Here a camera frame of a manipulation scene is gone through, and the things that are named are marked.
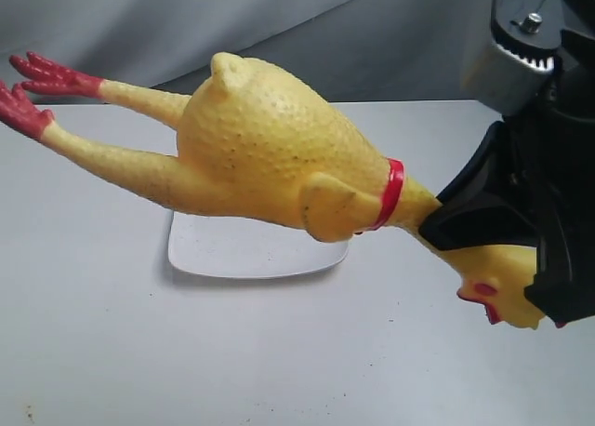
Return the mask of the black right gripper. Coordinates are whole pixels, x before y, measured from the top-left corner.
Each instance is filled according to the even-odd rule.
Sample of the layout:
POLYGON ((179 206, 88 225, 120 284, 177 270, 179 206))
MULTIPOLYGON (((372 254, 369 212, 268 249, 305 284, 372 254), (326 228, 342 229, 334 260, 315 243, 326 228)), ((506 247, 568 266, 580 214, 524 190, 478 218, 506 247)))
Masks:
POLYGON ((594 274, 594 37, 564 29, 561 49, 523 114, 490 125, 439 193, 419 228, 437 249, 534 246, 541 277, 594 274))

